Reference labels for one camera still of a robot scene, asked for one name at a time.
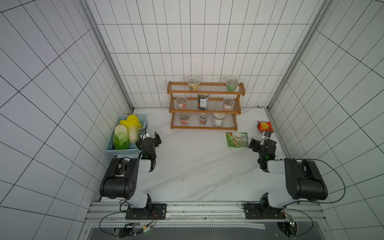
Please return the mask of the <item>yellow label seed jar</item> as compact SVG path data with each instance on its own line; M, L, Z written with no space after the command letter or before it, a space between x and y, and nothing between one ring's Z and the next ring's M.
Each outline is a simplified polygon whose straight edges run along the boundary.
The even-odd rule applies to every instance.
M188 79L188 85L190 91L197 91L200 87L200 80L198 78L191 77Z

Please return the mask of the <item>green white napa cabbage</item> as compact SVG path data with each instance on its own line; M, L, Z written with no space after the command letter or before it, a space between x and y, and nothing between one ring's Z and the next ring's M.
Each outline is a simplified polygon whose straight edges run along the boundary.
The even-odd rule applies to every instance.
M126 126L117 125L113 136L114 146L117 150L128 149L130 145L129 132Z

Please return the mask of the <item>green label seed jar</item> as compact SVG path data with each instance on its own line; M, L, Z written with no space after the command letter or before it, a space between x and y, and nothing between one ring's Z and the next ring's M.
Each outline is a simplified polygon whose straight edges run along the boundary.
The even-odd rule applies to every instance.
M239 81L236 78L228 78L226 81L226 89L230 92L235 92L239 85Z

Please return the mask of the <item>green snack packet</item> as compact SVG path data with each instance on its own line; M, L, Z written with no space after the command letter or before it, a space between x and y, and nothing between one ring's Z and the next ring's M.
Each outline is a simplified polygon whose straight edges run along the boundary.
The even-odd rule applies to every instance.
M226 139L229 147L243 148L248 147L248 134L241 132L226 132Z

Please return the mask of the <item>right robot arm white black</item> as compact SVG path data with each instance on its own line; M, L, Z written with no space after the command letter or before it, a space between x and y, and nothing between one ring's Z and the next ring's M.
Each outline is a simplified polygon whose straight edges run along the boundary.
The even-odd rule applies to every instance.
M254 219L284 219L283 208L298 201L318 201L328 197L328 188L313 160L275 159L277 142L251 140L249 148L259 154L258 164L265 173L285 176L285 184L275 192L265 193L256 204L246 204Z

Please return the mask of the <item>small red jar bottom middle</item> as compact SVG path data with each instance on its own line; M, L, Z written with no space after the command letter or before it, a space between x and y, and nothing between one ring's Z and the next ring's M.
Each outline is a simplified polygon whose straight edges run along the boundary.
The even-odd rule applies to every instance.
M205 125L208 119L208 115L206 114L200 114L199 115L199 121L201 125Z

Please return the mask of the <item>small red jar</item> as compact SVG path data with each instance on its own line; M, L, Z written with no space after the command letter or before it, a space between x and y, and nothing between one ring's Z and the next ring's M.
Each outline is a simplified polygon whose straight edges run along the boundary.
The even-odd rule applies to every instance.
M187 125L189 122L189 118L190 118L189 115L186 113L181 113L179 117L182 125Z
M208 115L206 114L200 114L199 115L199 121L201 125L205 125L208 119Z

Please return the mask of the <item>yellow white napa cabbage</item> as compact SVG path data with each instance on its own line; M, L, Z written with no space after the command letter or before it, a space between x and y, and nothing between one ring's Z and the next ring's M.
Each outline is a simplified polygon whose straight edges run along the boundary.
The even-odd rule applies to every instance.
M139 140L140 129L143 128L138 116L130 115L126 120L121 120L120 125L127 128L130 144L135 144Z

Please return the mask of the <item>red snack bag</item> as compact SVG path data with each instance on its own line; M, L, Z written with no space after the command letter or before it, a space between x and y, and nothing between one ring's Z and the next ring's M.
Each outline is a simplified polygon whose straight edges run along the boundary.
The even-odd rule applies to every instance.
M264 132L271 132L271 133L274 132L271 122L258 121L257 128L258 128L258 131L262 134Z

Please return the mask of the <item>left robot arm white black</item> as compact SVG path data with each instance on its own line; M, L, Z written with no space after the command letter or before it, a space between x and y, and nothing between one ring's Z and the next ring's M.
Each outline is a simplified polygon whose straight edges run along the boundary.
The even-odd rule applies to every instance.
M157 163L156 147L162 143L158 133L137 142L141 151L137 158L113 158L100 185L100 195L108 199L123 199L128 204L126 219L155 218L151 196L137 192L139 173L152 172Z

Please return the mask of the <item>small red jar bottom left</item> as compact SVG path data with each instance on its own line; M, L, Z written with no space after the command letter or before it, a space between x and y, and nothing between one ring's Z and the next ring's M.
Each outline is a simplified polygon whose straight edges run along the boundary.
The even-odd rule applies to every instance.
M189 115L186 113L181 113L179 117L182 125L187 125L189 122L189 118L190 118Z

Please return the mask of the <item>wooden three-tier shelf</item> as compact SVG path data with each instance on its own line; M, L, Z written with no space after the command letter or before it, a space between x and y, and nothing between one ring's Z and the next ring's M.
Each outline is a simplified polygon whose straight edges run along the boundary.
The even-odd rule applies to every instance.
M243 83L169 82L171 129L225 130L238 129L240 98L246 93Z

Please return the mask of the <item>dark green tin can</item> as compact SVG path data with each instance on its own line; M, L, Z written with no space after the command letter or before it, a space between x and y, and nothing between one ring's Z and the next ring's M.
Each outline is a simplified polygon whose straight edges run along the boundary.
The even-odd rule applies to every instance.
M209 95L208 94L198 94L198 109L207 110L209 107Z

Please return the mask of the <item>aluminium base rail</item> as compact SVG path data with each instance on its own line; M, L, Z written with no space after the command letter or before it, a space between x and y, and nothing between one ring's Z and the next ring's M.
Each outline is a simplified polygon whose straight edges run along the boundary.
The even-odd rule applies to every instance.
M272 215L254 202L154 202L148 217L117 200L93 202L81 240L331 240L318 204L302 203Z

